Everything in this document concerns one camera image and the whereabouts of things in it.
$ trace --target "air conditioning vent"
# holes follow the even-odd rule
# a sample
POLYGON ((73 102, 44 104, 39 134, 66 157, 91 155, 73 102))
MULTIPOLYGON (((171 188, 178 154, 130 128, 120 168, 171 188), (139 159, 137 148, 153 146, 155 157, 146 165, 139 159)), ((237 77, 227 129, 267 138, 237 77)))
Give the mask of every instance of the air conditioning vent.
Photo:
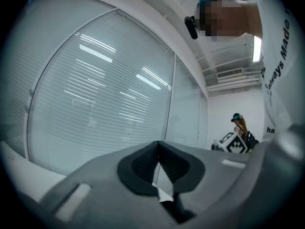
POLYGON ((230 71, 225 71, 217 74, 217 79, 218 80, 223 80, 227 78, 233 78, 237 76, 242 76, 243 75, 243 69, 235 69, 235 70, 230 70, 230 71))

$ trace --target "white t-shirt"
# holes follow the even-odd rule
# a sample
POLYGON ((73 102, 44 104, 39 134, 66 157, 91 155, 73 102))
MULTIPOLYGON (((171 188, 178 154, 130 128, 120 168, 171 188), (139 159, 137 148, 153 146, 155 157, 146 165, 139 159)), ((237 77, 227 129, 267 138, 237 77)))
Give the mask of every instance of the white t-shirt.
POLYGON ((256 0, 263 28, 263 141, 305 123, 305 37, 281 0, 256 0))

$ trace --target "person wearing white t-shirt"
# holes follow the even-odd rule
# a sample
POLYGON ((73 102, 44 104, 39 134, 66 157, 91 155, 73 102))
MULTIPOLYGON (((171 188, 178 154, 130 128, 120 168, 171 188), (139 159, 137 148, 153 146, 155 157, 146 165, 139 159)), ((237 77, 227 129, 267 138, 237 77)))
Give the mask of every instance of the person wearing white t-shirt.
POLYGON ((194 20, 216 41, 246 33, 262 40, 263 141, 305 123, 305 37, 281 0, 199 0, 194 20))

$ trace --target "neck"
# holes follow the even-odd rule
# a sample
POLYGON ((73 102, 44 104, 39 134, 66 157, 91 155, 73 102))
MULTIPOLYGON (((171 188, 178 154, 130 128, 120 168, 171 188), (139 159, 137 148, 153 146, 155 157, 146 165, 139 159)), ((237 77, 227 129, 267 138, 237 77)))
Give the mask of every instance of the neck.
POLYGON ((263 30, 256 1, 243 2, 242 7, 245 10, 248 21, 246 33, 262 39, 263 30))

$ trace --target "person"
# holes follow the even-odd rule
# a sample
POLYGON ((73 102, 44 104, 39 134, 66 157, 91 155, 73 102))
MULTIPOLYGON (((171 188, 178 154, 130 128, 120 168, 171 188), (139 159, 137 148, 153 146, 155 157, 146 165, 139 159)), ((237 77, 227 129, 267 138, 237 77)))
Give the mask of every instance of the person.
POLYGON ((281 0, 199 0, 194 25, 216 41, 245 34, 262 39, 263 141, 305 123, 305 37, 281 0))
POLYGON ((239 113, 235 113, 233 115, 233 118, 231 119, 231 122, 234 122, 236 125, 234 127, 234 132, 237 133, 244 140, 248 130, 243 116, 239 113))

